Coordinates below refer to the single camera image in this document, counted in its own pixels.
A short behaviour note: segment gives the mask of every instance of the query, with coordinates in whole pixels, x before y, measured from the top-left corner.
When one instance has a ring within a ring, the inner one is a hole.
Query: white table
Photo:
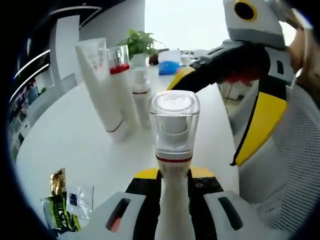
[[[148,68],[153,92],[165,90],[173,79],[158,76],[157,71]],[[208,168],[225,190],[239,193],[238,169],[229,165],[235,146],[218,86],[208,86],[197,95],[201,110],[191,165]],[[94,185],[97,207],[113,193],[125,191],[135,173],[157,167],[152,133],[137,129],[124,143],[113,143],[82,83],[38,119],[17,155],[21,185],[43,222],[40,199],[50,195],[50,174],[63,167],[67,184]]]

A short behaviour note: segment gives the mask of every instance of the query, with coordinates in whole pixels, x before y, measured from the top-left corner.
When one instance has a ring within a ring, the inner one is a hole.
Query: yellow robot part
[[[179,71],[174,76],[173,81],[171,82],[167,90],[172,90],[184,76],[188,75],[193,71],[195,71],[195,69],[191,66],[185,66],[183,68],[180,68]]]
[[[247,161],[270,137],[287,107],[287,102],[278,97],[259,92],[253,107],[253,116],[243,143],[235,154],[235,162],[241,166]]]
[[[204,167],[197,167],[197,166],[191,166],[190,167],[192,172],[193,178],[208,178],[208,177],[214,177],[215,175],[210,172],[207,168]],[[159,168],[149,168],[146,170],[143,170],[141,172],[138,172],[134,178],[135,179],[157,179]]]

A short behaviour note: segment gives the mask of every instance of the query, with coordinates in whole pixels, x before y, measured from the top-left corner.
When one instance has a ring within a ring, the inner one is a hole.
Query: potted plant
[[[144,31],[128,30],[129,37],[122,40],[118,46],[127,45],[131,67],[145,67],[146,56],[158,54],[154,49],[154,43],[157,42],[151,37],[152,33]]]

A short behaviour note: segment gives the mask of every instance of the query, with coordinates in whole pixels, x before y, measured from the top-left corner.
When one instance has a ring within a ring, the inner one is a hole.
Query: white bottle
[[[151,97],[150,83],[146,76],[146,70],[139,68],[132,70],[134,83],[132,96],[140,125],[143,129],[150,129],[149,100]]]
[[[127,126],[117,99],[117,86],[110,78],[106,39],[80,41],[75,45],[83,81],[105,131],[122,141]]]
[[[128,129],[138,124],[135,103],[132,96],[132,78],[129,66],[128,47],[115,46],[108,48],[109,71],[112,81],[116,85],[117,99],[121,107],[124,121]]]
[[[199,99],[191,91],[158,92],[150,100],[155,155],[170,186],[180,186],[187,177],[199,113]]]

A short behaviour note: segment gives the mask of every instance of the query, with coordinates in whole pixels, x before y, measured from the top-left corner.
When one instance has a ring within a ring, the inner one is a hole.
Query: snack package
[[[94,207],[94,186],[66,187],[66,210],[79,218],[89,220]]]
[[[66,191],[65,172],[65,168],[61,168],[50,175],[51,196],[59,195]]]
[[[67,212],[66,196],[67,193],[63,192],[59,195],[41,199],[49,231],[55,237],[65,232],[78,232],[81,230],[78,217]]]

